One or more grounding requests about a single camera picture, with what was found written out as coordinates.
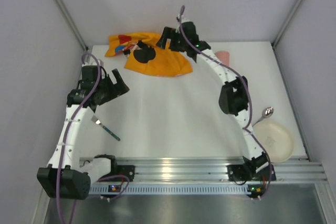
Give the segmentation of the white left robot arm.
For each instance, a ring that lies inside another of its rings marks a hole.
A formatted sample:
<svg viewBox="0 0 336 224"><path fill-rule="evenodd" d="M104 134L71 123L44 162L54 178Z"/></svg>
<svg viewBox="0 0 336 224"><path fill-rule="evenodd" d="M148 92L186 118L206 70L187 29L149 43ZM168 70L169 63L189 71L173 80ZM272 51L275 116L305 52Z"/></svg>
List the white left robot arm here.
<svg viewBox="0 0 336 224"><path fill-rule="evenodd" d="M113 83L104 67L84 66L77 87L67 95L66 117L56 149L37 172L37 179L50 198L84 200L93 183L117 174L113 155L100 154L80 166L80 153L88 125L98 106L129 91L118 69Z"/></svg>

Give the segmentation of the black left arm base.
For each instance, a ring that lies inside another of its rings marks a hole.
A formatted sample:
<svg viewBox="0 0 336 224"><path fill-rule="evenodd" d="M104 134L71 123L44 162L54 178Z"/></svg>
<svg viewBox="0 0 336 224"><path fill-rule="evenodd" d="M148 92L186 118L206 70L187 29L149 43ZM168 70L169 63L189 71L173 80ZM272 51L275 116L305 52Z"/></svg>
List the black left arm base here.
<svg viewBox="0 0 336 224"><path fill-rule="evenodd" d="M117 175L126 176L130 182L134 180L135 166L134 165L118 165L112 172L102 176L98 182L126 182L123 177L117 177Z"/></svg>

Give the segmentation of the green handled spoon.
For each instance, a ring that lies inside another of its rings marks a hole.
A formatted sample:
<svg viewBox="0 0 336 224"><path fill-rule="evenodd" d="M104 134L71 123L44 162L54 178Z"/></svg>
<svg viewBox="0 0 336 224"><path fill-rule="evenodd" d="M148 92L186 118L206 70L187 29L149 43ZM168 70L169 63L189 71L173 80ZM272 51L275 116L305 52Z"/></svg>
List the green handled spoon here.
<svg viewBox="0 0 336 224"><path fill-rule="evenodd" d="M272 106L264 108L261 112L261 117L253 124L253 126L261 122L264 119L270 118L273 115L273 113L274 113L274 108Z"/></svg>

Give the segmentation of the green handled fork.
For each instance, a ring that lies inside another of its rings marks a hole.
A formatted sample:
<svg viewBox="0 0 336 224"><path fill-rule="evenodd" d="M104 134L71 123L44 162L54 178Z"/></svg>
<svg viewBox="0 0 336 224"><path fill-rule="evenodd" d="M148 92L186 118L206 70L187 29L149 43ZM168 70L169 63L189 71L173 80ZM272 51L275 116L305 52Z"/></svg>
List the green handled fork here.
<svg viewBox="0 0 336 224"><path fill-rule="evenodd" d="M108 127L106 127L96 116L93 116L91 118L92 122L94 122L96 125L100 126L102 129L104 129L109 135L111 135L114 139L117 141L121 141L121 139L113 133Z"/></svg>

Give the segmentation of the aluminium mounting rail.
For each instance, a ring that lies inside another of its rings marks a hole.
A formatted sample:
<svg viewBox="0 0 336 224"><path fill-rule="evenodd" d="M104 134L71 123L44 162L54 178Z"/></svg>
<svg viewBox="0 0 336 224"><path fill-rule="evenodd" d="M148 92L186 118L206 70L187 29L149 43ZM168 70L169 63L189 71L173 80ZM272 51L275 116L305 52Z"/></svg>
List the aluminium mounting rail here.
<svg viewBox="0 0 336 224"><path fill-rule="evenodd" d="M80 160L74 170L94 174L92 181L112 172L118 165L134 165L133 182L219 182L229 181L228 165L242 164L241 160L210 158L122 158ZM308 160L289 160L284 163L272 163L278 182L316 182L325 181L326 174L320 163Z"/></svg>

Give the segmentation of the pink plastic cup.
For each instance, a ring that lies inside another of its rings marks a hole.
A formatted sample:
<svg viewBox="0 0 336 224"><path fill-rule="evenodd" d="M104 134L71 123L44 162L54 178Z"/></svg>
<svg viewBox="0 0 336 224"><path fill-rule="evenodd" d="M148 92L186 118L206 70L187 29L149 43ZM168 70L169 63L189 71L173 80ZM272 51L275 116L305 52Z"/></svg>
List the pink plastic cup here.
<svg viewBox="0 0 336 224"><path fill-rule="evenodd" d="M219 59L219 61L224 64L229 66L229 57L230 53L228 51L217 51L215 52L215 56Z"/></svg>

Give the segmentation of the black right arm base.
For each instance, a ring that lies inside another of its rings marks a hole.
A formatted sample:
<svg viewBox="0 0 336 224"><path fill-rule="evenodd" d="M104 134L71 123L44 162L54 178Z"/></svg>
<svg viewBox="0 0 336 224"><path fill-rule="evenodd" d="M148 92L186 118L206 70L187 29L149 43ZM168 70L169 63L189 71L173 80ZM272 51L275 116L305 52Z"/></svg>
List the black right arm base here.
<svg viewBox="0 0 336 224"><path fill-rule="evenodd" d="M228 165L227 172L231 182L249 182L276 180L276 174L273 165L270 165L266 155L261 155L251 160L243 157L242 164Z"/></svg>

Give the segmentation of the cream round plate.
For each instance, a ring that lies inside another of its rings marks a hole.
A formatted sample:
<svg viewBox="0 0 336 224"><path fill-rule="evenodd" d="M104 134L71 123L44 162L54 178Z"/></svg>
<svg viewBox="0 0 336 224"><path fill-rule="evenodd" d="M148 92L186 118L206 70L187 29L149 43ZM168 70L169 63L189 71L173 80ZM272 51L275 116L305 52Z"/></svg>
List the cream round plate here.
<svg viewBox="0 0 336 224"><path fill-rule="evenodd" d="M273 163L285 162L292 156L294 140L283 125L273 120L263 120L256 123L253 130Z"/></svg>

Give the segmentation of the aluminium corner post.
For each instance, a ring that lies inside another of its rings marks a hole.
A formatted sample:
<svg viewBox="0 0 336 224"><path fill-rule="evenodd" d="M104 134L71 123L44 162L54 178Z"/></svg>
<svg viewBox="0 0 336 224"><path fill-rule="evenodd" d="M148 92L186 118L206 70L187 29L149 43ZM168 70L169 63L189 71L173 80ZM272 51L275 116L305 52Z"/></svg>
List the aluminium corner post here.
<svg viewBox="0 0 336 224"><path fill-rule="evenodd" d="M83 51L89 49L63 0L53 0Z"/></svg>
<svg viewBox="0 0 336 224"><path fill-rule="evenodd" d="M272 49L275 50L278 44L280 43L282 37L284 36L286 30L289 28L289 25L291 24L292 20L294 19L297 11L301 7L304 0L295 0L292 4L285 20L281 24L279 31L277 32L275 39L272 41L271 46Z"/></svg>

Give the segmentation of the right aluminium corner post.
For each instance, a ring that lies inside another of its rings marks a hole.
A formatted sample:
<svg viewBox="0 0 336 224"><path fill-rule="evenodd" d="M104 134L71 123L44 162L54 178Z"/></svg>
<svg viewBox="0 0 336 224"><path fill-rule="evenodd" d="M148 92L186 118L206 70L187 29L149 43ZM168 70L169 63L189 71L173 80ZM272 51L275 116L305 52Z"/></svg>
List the right aluminium corner post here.
<svg viewBox="0 0 336 224"><path fill-rule="evenodd" d="M272 41L271 46L272 49L275 50L278 44L280 43L282 37L284 36L286 30L289 28L289 25L291 24L292 20L294 19L297 11L301 7L304 0L295 0L292 4L285 20L281 24L279 31L277 32L275 39Z"/></svg>

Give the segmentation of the orange cartoon mouse placemat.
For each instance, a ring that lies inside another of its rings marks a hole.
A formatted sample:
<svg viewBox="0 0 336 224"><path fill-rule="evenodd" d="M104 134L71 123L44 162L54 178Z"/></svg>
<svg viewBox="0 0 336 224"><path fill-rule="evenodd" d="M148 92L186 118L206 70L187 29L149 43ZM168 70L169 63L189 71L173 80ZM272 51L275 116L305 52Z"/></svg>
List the orange cartoon mouse placemat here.
<svg viewBox="0 0 336 224"><path fill-rule="evenodd" d="M160 35L150 32L111 35L106 57L123 55L124 68L154 77L177 77L193 72L192 64L179 52L156 46Z"/></svg>

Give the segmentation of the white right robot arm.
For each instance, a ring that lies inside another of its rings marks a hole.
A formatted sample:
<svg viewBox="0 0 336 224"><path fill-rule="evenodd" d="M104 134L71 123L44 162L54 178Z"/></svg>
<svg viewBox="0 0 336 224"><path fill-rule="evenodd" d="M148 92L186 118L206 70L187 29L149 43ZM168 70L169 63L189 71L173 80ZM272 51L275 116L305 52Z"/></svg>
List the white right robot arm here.
<svg viewBox="0 0 336 224"><path fill-rule="evenodd" d="M197 64L210 71L221 88L218 99L221 111L230 115L243 132L241 150L244 167L252 174L266 168L269 159L266 151L256 140L251 125L253 112L247 79L220 61L211 46L199 39L196 27L191 21L183 21L178 28L164 27L156 46L184 52Z"/></svg>

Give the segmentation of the left aluminium corner post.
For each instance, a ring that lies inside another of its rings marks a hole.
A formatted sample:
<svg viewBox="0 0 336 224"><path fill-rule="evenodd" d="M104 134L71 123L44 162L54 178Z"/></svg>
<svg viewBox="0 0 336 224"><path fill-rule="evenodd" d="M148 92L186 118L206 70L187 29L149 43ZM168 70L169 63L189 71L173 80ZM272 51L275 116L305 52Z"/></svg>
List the left aluminium corner post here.
<svg viewBox="0 0 336 224"><path fill-rule="evenodd" d="M53 0L83 51L89 49L63 0Z"/></svg>

